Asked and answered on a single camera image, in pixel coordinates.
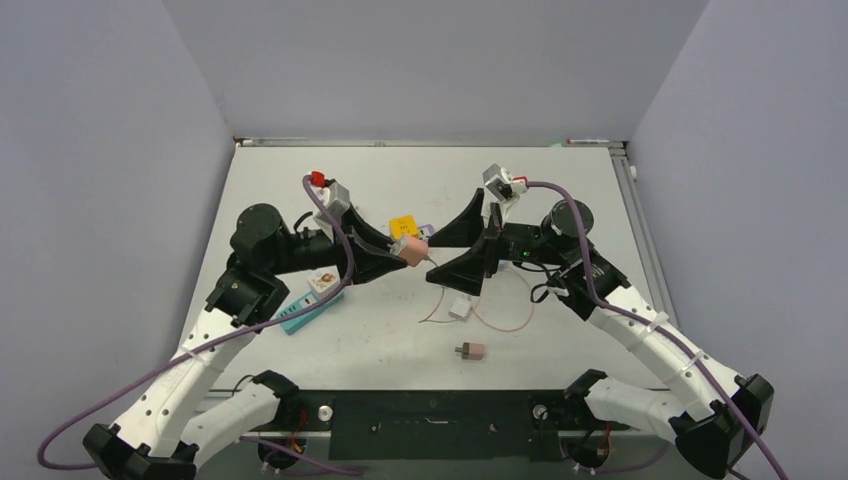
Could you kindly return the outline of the yellow cube socket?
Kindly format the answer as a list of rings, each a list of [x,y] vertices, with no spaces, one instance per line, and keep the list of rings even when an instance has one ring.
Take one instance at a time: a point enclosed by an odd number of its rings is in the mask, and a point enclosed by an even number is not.
[[[420,237],[420,229],[413,215],[404,215],[388,222],[389,234],[392,240],[400,240],[403,236]]]

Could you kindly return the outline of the white cube socket adapter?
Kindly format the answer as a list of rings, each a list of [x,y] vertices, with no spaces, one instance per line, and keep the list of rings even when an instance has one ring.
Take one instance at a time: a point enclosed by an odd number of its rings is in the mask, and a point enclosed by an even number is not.
[[[338,272],[332,268],[317,269],[307,277],[307,285],[317,298],[329,295],[340,284]]]

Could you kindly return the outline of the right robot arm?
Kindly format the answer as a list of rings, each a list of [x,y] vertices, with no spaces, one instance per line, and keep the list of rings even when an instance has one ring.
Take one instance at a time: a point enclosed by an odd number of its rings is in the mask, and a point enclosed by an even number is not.
[[[672,444],[698,472],[728,476],[759,444],[774,397],[763,376],[744,376],[686,338],[652,307],[627,276],[589,240],[591,210],[558,201],[536,224],[511,223],[499,203],[476,191],[469,205],[429,238],[459,255],[429,271],[430,283],[477,296],[500,263],[529,263],[544,289],[581,320],[618,342],[661,383],[651,390],[588,370],[566,390],[565,414],[579,428],[622,424]]]

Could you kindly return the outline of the pink wall charger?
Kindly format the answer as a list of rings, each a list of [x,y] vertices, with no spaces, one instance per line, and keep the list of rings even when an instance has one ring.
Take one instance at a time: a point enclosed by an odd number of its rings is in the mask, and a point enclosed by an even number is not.
[[[396,240],[391,245],[389,252],[404,260],[410,267],[416,267],[429,258],[428,244],[409,235],[403,235]]]

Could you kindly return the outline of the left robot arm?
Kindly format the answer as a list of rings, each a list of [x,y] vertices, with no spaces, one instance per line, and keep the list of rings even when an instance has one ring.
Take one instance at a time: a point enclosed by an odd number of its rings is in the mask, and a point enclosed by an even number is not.
[[[391,239],[352,208],[318,213],[325,229],[294,232],[278,210],[255,204],[237,219],[227,269],[172,359],[140,381],[141,396],[114,421],[97,424],[83,445],[109,479],[191,479],[227,444],[265,424],[296,421],[295,385],[264,371],[231,399],[197,414],[196,407],[236,356],[270,327],[298,322],[333,303],[345,288],[404,269]],[[339,279],[309,305],[288,314],[288,273],[335,267]]]

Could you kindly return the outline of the purple power strip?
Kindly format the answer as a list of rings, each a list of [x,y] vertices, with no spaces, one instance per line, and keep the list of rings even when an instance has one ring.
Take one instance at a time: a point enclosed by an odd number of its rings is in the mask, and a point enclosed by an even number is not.
[[[424,224],[419,226],[418,231],[419,237],[427,241],[435,233],[435,228],[432,224]]]

